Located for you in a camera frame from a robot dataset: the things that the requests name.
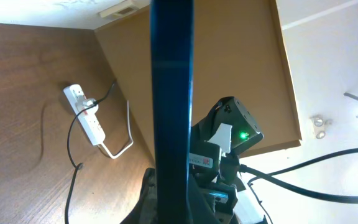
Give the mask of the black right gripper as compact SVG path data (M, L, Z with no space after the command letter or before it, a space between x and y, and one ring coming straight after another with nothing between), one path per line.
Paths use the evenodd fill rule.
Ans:
M190 175L218 222L239 223L234 207L238 193L246 189L238 176L239 158L223 156L218 144L198 141L190 147L189 165Z

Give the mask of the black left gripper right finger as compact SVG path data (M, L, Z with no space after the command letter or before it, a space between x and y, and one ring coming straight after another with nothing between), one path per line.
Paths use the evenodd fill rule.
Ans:
M200 192L192 175L188 178L188 202L190 206L190 217L193 224L218 224L211 208Z

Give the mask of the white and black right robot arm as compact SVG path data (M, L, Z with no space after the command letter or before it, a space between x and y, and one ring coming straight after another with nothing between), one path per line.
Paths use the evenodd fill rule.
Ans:
M238 192L239 156L263 139L255 119L235 97L218 100L191 127L190 208L194 223L230 223Z

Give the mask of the blue Galaxy smartphone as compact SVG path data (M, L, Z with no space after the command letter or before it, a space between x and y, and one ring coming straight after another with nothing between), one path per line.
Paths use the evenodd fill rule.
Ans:
M154 0L150 52L159 223L189 223L194 2Z

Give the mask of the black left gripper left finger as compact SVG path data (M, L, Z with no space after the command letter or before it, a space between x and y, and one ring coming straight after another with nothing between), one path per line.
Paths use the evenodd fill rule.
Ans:
M154 168L145 170L140 197L132 211L121 224L157 223L157 179Z

